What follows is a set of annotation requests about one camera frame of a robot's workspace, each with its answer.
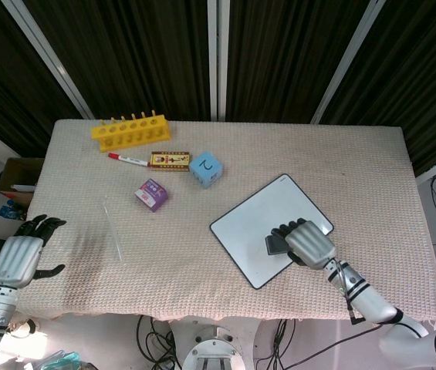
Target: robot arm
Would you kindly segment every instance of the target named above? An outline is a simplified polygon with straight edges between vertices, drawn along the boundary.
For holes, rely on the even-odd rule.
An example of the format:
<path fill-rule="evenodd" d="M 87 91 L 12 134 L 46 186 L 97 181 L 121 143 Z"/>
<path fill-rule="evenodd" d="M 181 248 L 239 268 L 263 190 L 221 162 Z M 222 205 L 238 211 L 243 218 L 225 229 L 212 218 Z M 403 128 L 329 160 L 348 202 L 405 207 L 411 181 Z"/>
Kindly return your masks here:
<path fill-rule="evenodd" d="M 38 216 L 25 222 L 3 244 L 0 252 L 0 341 L 15 312 L 19 289 L 33 279 L 53 277 L 65 268 L 61 264 L 52 270 L 36 270 L 42 249 L 56 228 L 65 223 L 58 218 Z"/>
<path fill-rule="evenodd" d="M 380 340 L 380 350 L 389 361 L 399 368 L 436 368 L 436 332 L 429 335 L 419 322 L 380 296 L 347 262 L 337 260 L 333 243 L 312 221 L 299 219 L 272 233 L 286 240 L 289 256 L 297 264 L 324 270 L 328 282 L 345 297 L 353 324 L 367 320 L 393 325 Z M 353 308 L 363 318 L 356 319 Z"/>

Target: blue cube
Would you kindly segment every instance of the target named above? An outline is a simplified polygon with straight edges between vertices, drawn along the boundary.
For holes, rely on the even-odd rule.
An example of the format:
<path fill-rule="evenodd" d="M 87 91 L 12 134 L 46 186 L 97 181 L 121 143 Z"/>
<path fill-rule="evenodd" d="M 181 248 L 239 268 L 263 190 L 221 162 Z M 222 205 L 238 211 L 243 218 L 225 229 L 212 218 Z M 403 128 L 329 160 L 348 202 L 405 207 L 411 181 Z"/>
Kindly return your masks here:
<path fill-rule="evenodd" d="M 223 174 L 223 165 L 209 152 L 203 152 L 190 163 L 190 172 L 203 188 L 210 187 Z"/>

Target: purple box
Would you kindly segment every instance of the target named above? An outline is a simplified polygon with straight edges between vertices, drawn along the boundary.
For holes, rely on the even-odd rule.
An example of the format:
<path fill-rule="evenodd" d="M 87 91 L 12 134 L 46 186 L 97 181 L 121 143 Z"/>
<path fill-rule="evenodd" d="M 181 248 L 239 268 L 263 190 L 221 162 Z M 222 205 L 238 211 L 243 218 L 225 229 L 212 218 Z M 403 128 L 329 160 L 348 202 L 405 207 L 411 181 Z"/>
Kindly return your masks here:
<path fill-rule="evenodd" d="M 135 196 L 142 200 L 150 210 L 156 212 L 161 205 L 168 199 L 166 190 L 153 179 L 149 179 L 142 185 Z"/>

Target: yellow test tube rack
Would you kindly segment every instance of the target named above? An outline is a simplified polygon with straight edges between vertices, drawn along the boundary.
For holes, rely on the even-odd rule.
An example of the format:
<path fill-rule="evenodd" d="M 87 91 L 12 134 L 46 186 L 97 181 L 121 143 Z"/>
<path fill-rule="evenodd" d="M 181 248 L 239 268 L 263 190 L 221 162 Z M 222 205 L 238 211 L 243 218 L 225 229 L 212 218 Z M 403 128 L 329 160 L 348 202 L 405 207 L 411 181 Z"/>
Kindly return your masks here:
<path fill-rule="evenodd" d="M 91 139 L 99 141 L 101 152 L 171 139 L 170 127 L 164 114 L 156 116 L 154 111 L 149 117 L 141 114 L 142 118 L 132 114 L 132 119 L 122 116 L 120 121 L 112 117 L 110 123 L 101 120 L 101 126 L 91 129 Z"/>

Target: beige tablecloth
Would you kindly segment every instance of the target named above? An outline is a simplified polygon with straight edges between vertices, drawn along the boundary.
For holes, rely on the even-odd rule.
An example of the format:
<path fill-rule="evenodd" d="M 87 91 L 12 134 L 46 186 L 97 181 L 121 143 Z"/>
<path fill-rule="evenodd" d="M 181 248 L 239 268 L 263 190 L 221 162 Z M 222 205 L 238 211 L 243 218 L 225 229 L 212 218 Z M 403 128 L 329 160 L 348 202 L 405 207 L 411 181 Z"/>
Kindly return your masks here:
<path fill-rule="evenodd" d="M 225 171 L 204 190 L 189 173 L 109 159 L 90 139 L 96 124 L 56 123 L 29 218 L 46 213 L 68 221 L 40 261 L 41 268 L 64 263 L 66 269 L 24 289 L 21 311 L 45 318 L 67 312 L 348 318 L 343 298 L 320 271 L 292 265 L 255 290 L 209 230 L 213 220 L 288 173 L 335 225 L 338 256 L 413 318 L 436 321 L 436 261 L 400 129 L 171 122 L 171 141 L 118 151 L 146 159 L 153 150 L 195 156 L 210 150 Z M 150 177 L 170 196 L 156 213 L 134 196 Z"/>

